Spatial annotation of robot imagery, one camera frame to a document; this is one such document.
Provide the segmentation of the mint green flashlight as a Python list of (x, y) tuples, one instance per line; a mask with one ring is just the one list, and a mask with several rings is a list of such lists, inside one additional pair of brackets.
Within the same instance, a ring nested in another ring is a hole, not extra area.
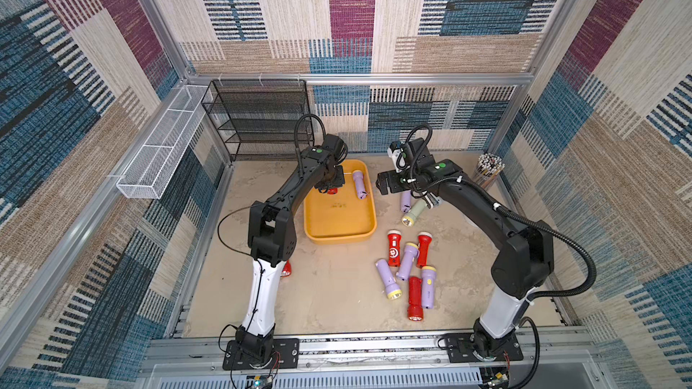
[(418, 199), (416, 203), (402, 217), (402, 224), (406, 227), (412, 227), (419, 220), (424, 211), (428, 209), (425, 199)]

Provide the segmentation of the yellow plastic storage tray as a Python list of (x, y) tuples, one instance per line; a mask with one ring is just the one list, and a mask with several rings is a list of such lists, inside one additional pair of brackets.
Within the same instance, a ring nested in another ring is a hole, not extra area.
[[(330, 196), (313, 189), (303, 203), (304, 231), (317, 245), (347, 244), (367, 241), (378, 227), (376, 206), (366, 164), (362, 160), (342, 163), (345, 184), (338, 194)], [(352, 173), (364, 174), (368, 197), (357, 197)]]

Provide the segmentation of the red flashlight two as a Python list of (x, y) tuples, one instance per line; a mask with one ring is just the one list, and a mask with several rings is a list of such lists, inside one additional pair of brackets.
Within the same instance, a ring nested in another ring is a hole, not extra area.
[(281, 277), (290, 277), (292, 274), (292, 266), (289, 261), (285, 263), (285, 266), (282, 270)]

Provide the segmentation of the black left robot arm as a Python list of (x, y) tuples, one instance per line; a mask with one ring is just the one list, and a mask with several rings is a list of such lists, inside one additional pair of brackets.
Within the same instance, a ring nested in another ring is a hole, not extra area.
[(297, 246), (297, 209), (311, 190), (343, 185), (341, 164), (347, 154), (346, 143), (340, 137), (326, 135), (322, 145), (298, 153), (296, 169), (275, 194), (250, 207), (252, 296), (236, 340), (264, 340), (272, 335), (280, 275)]

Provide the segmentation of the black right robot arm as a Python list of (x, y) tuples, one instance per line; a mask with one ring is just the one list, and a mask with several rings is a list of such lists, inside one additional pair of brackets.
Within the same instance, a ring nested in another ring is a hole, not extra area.
[[(495, 290), (474, 324), (476, 343), (508, 340), (538, 298), (581, 295), (595, 284), (596, 263), (584, 247), (548, 223), (531, 221), (505, 207), (453, 161), (436, 161), (424, 139), (393, 142), (387, 154), (394, 167), (378, 174), (376, 182), (383, 196), (410, 191), (425, 201), (440, 198), (480, 228), (498, 250), (490, 270)], [(544, 291), (541, 287), (554, 271), (555, 241), (578, 253), (587, 275), (578, 286)]]

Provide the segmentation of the light blue stapler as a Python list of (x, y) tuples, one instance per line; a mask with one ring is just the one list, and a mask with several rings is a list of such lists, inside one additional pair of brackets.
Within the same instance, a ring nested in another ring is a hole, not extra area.
[(431, 193), (426, 194), (423, 199), (426, 201), (429, 209), (434, 209), (442, 203), (442, 200), (438, 196)]

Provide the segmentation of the red flashlight white logo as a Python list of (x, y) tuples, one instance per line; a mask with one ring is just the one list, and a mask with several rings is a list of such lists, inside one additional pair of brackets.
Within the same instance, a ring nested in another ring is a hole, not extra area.
[(402, 233), (398, 230), (390, 230), (387, 233), (387, 240), (389, 241), (389, 266), (398, 268), (401, 259)]

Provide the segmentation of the red flashlight upper right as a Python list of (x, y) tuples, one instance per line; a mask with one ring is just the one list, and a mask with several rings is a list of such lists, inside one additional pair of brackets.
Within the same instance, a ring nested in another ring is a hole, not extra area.
[(419, 255), (417, 258), (418, 268), (423, 268), (428, 264), (428, 255), (431, 243), (433, 241), (433, 236), (429, 232), (420, 232), (418, 234), (418, 250)]

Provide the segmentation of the clear cup of pencils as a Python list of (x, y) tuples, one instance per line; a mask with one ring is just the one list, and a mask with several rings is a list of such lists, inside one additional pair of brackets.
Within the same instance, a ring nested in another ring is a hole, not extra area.
[(500, 156), (486, 152), (479, 156), (478, 163), (473, 170), (471, 178), (476, 184), (487, 189), (493, 184), (504, 167), (504, 161)]

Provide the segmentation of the black mesh shelf rack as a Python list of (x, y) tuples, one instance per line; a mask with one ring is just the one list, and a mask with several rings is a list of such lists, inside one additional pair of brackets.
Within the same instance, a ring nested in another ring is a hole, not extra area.
[(306, 82), (216, 79), (201, 100), (231, 160), (292, 158), (295, 146), (315, 143)]

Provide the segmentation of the purple flashlight centre cluster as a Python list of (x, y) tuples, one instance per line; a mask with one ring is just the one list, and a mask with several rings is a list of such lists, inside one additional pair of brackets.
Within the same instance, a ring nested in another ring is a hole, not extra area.
[(396, 278), (401, 281), (407, 281), (411, 275), (414, 264), (419, 255), (419, 246), (417, 243), (408, 242), (404, 247), (404, 252), (401, 257), (400, 267), (396, 272)]

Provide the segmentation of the red flashlight bottom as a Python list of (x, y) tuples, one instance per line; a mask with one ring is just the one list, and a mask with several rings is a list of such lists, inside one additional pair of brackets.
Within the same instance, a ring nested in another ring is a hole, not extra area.
[(407, 317), (412, 322), (423, 320), (422, 280), (420, 277), (409, 277), (408, 279)]

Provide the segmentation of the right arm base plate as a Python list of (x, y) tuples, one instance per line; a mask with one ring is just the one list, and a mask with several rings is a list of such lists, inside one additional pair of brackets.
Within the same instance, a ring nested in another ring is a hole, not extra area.
[(500, 339), (494, 339), (484, 332), (447, 333), (441, 338), (439, 347), (447, 353), (451, 363), (512, 362), (524, 359), (515, 331)]

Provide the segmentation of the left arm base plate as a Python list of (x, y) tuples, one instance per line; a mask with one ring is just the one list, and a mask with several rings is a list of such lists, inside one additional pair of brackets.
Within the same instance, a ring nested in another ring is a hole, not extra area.
[(223, 370), (269, 370), (272, 367), (278, 367), (279, 370), (294, 369), (298, 365), (299, 353), (299, 338), (252, 339), (243, 343), (231, 340), (225, 348)]

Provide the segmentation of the aluminium front rail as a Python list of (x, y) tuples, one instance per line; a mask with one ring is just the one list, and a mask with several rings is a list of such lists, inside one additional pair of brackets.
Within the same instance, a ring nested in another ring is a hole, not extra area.
[[(517, 330), (523, 359), (452, 359), (450, 331), (386, 331), (298, 336), (298, 350), (273, 371), (275, 388), (481, 388), (498, 372), (511, 384), (539, 363), (531, 388), (614, 388), (615, 379), (583, 327)], [(223, 369), (213, 338), (155, 340), (139, 371), (138, 388), (252, 388), (266, 370)]]

